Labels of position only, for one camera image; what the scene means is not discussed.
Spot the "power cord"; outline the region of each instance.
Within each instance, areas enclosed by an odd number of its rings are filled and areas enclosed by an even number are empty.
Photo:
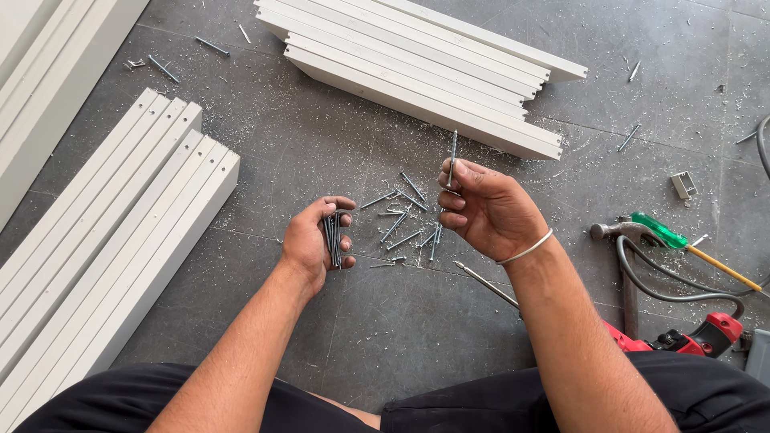
[[[770,180],[770,161],[768,161],[767,149],[765,148],[765,127],[767,126],[768,122],[770,122],[770,116],[765,117],[765,119],[763,119],[759,123],[759,125],[757,126],[756,138],[757,138],[757,150],[759,151],[759,159],[762,160],[762,167],[765,168],[765,174]],[[735,304],[735,311],[733,312],[732,316],[735,319],[739,319],[743,315],[743,311],[745,309],[743,301],[739,297],[746,296],[754,292],[752,289],[740,290],[735,292],[729,291],[729,290],[719,290],[713,287],[705,286],[700,283],[696,283],[692,280],[688,280],[687,278],[680,277],[679,275],[655,263],[650,257],[647,257],[647,255],[644,254],[641,251],[641,249],[639,249],[639,246],[633,243],[626,236],[619,236],[618,240],[616,241],[616,245],[618,247],[618,259],[620,261],[621,267],[623,268],[623,271],[628,275],[628,278],[631,279],[631,281],[634,284],[636,284],[636,287],[639,287],[639,290],[641,290],[643,293],[655,299],[664,300],[666,302],[696,302],[696,301],[708,300],[708,299],[725,299]],[[687,284],[688,286],[695,287],[697,289],[711,292],[711,293],[692,294],[692,295],[686,295],[686,296],[669,296],[669,295],[664,295],[664,294],[654,292],[649,287],[645,286],[641,282],[641,280],[639,280],[639,277],[637,277],[634,271],[631,269],[631,265],[628,263],[628,258],[625,255],[624,246],[628,246],[629,248],[631,248],[636,253],[636,255],[641,257],[641,259],[647,262],[648,265],[652,266],[654,269],[662,272],[663,274],[668,275],[669,277],[677,281],[681,281],[682,283]],[[770,284],[770,275],[763,278],[762,281],[760,281],[757,284],[760,287],[766,287],[768,284]]]

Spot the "hammer head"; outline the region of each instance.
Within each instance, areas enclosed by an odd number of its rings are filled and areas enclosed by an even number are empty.
[[[591,226],[591,237],[600,240],[606,237],[615,237],[625,235],[634,243],[644,238],[653,247],[667,247],[666,243],[650,227],[640,223],[615,223],[611,226],[607,224],[594,224]]]

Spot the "concrete floor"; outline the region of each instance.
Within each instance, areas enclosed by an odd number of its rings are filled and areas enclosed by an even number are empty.
[[[323,194],[365,203],[400,184],[406,170],[435,203],[448,131],[325,86],[282,56],[283,43],[254,18],[249,0],[152,0],[0,234],[5,261],[145,87],[197,102],[203,129],[241,155],[239,185],[174,276],[115,365],[199,363],[280,255],[287,220]],[[754,142],[737,138],[770,112],[770,2],[761,0],[421,0],[536,48],[585,65],[581,81],[545,86],[525,104],[529,122],[564,135],[560,162],[523,161],[462,139],[458,154],[519,180],[574,260],[601,314],[620,324],[620,274],[612,245],[592,223],[644,210],[752,279],[768,272],[770,182]],[[246,43],[242,24],[253,44]],[[223,58],[193,36],[226,46]],[[148,54],[153,67],[122,64]],[[633,83],[629,67],[641,60]],[[718,85],[727,83],[724,92]],[[622,153],[617,146],[641,128]],[[688,170],[700,192],[680,200],[669,176]],[[534,365],[524,324],[506,303],[461,274],[461,260],[492,281],[499,267],[447,231],[437,260],[412,247],[386,253],[385,206],[354,212],[358,259],[332,273],[300,318],[279,377],[351,407],[376,411],[404,398]],[[433,226],[437,209],[410,219],[396,238]],[[370,269],[405,254],[405,267]],[[716,287],[740,288],[680,251],[654,255]],[[684,291],[641,272],[664,293]],[[768,329],[769,299],[745,300],[747,329]],[[729,304],[666,304],[641,297],[643,337],[691,331]],[[724,361],[742,367],[742,354]]]

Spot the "black shorts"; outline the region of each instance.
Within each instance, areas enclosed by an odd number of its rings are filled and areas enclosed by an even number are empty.
[[[685,432],[770,431],[770,388],[719,361],[671,352],[634,352],[631,362]],[[139,433],[195,367],[136,364],[71,386],[15,430]],[[558,431],[536,368],[498,374],[395,401],[382,411],[389,433]],[[275,380],[261,433],[371,433],[333,404]]]

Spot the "forearm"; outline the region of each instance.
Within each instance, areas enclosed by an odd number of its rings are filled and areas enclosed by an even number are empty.
[[[307,302],[279,262],[148,431],[259,431],[275,374]]]
[[[610,338],[555,237],[506,271],[562,431],[677,431]]]

